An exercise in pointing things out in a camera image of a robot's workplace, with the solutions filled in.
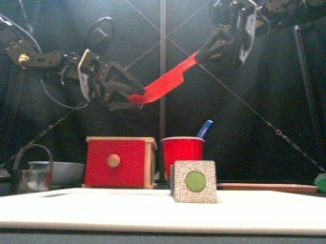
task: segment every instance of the black curtain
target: black curtain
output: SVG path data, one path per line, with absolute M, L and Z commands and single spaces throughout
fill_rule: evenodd
M 1 13 L 24 27 L 17 1 L 4 1 Z M 166 70 L 205 42 L 215 26 L 209 0 L 166 1 Z M 110 16 L 116 38 L 103 60 L 118 61 L 146 86 L 160 76 L 160 1 L 56 0 L 24 1 L 34 35 L 43 52 L 83 53 L 84 39 L 95 21 Z M 315 102 L 319 133 L 325 137 L 325 24 L 314 21 L 301 30 L 307 56 L 313 97 L 307 97 L 293 28 L 257 39 L 245 65 L 203 64 L 184 74 L 184 83 L 166 97 L 166 136 L 197 135 L 207 119 L 214 121 L 203 157 L 217 163 L 219 181 L 313 182 L 321 173 L 293 149 L 282 132 L 322 167 L 315 146 L 309 99 Z M 46 77 L 51 95 L 76 106 L 83 96 L 76 84 L 62 85 L 60 76 Z M 70 109 L 46 95 L 40 80 L 11 64 L 1 53 L 1 162 L 5 162 Z M 48 131 L 39 143 L 55 159 L 87 163 L 87 136 L 150 136 L 160 145 L 159 102 L 139 111 L 110 112 L 91 104 L 75 111 Z M 36 160 L 42 154 L 31 152 Z

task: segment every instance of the blue pen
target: blue pen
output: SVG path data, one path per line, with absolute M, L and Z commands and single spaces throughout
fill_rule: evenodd
M 213 121 L 211 121 L 211 120 L 207 120 L 207 121 L 205 122 L 205 124 L 203 124 L 203 126 L 202 126 L 202 128 L 201 128 L 201 130 L 199 130 L 199 133 L 198 133 L 198 137 L 199 137 L 201 139 L 205 139 L 205 136 L 206 136 L 207 131 L 209 131 L 210 127 L 211 127 L 211 124 L 213 124 Z

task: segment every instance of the white table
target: white table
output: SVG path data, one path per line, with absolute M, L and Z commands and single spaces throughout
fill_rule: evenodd
M 295 193 L 218 191 L 217 204 L 194 204 L 168 190 L 76 188 L 4 196 L 0 206 L 3 229 L 326 235 L 326 198 Z

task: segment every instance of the green circle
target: green circle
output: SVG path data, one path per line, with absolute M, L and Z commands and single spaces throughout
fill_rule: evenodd
M 191 192 L 194 193 L 201 192 L 206 187 L 205 174 L 198 171 L 190 172 L 186 176 L 186 186 Z

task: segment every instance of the speckled block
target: speckled block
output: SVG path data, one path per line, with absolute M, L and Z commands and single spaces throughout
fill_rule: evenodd
M 176 161 L 172 166 L 171 194 L 176 202 L 217 203 L 215 162 Z

